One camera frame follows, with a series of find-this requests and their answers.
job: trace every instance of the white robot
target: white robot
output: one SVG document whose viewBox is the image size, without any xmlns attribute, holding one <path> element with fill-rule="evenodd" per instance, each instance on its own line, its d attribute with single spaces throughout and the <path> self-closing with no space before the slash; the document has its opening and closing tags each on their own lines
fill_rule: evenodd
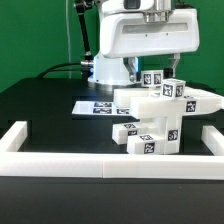
<svg viewBox="0 0 224 224">
<path fill-rule="evenodd" d="M 171 0 L 101 0 L 82 4 L 81 13 L 93 4 L 99 11 L 100 52 L 94 58 L 94 73 L 88 80 L 99 88 L 135 84 L 138 56 L 174 54 L 171 67 L 175 73 L 180 53 L 196 51 L 199 46 L 197 11 L 172 10 Z M 80 5 L 76 3 L 75 7 L 80 15 Z"/>
</svg>

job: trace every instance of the black table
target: black table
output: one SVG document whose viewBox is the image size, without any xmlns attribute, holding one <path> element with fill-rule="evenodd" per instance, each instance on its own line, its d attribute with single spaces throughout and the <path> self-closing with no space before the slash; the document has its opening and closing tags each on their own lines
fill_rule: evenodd
<svg viewBox="0 0 224 224">
<path fill-rule="evenodd" d="M 112 124 L 135 119 L 71 114 L 77 100 L 112 101 L 112 98 L 111 92 L 88 88 L 83 80 L 24 79 L 0 94 L 0 135 L 15 121 L 26 120 L 29 137 L 21 153 L 123 154 L 125 147 L 111 140 Z M 180 153 L 211 156 L 200 140 L 202 127 L 214 125 L 223 132 L 223 118 L 223 111 L 184 117 Z M 223 181 L 0 177 L 0 220 L 2 223 L 223 223 L 223 196 Z"/>
</svg>

